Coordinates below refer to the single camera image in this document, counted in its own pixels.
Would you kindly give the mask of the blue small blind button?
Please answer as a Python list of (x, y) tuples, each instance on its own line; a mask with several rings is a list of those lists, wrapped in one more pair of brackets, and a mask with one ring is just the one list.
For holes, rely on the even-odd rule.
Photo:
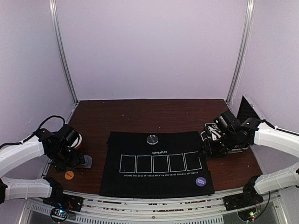
[(199, 186), (199, 187), (204, 187), (204, 186), (206, 186), (206, 184), (207, 184), (207, 180), (206, 180), (206, 178), (204, 178), (204, 177), (198, 177), (198, 178), (196, 179), (196, 185), (197, 185), (197, 186)]

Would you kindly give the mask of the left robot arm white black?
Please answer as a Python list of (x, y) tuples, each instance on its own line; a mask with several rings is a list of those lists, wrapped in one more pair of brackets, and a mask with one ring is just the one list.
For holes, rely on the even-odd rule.
[(41, 198), (43, 203), (63, 210), (80, 211), (83, 199), (64, 193), (53, 177), (42, 171), (50, 159), (57, 172), (85, 163), (78, 149), (82, 136), (68, 124), (51, 132), (38, 128), (16, 143), (0, 147), (0, 202), (13, 199)]

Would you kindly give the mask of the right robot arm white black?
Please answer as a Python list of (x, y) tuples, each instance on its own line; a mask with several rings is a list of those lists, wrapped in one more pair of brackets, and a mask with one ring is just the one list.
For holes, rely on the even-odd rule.
[(223, 198), (226, 210), (253, 206), (263, 195), (299, 185), (299, 134), (259, 117), (241, 122), (227, 110), (205, 125), (200, 133), (200, 156), (220, 158), (239, 150), (253, 149), (262, 170), (269, 173), (251, 177), (239, 194)]

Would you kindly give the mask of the orange big blind button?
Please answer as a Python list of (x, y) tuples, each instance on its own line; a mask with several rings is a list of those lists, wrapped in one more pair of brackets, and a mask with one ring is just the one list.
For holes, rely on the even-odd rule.
[(64, 177), (66, 180), (72, 180), (74, 178), (74, 172), (71, 170), (68, 170), (65, 172)]

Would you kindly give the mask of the clear round dealer button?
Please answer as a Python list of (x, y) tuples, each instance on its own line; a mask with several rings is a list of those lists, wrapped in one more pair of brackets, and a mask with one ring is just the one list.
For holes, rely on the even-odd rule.
[(158, 137), (154, 134), (150, 134), (147, 139), (146, 139), (146, 142), (149, 144), (149, 145), (155, 145), (158, 143)]

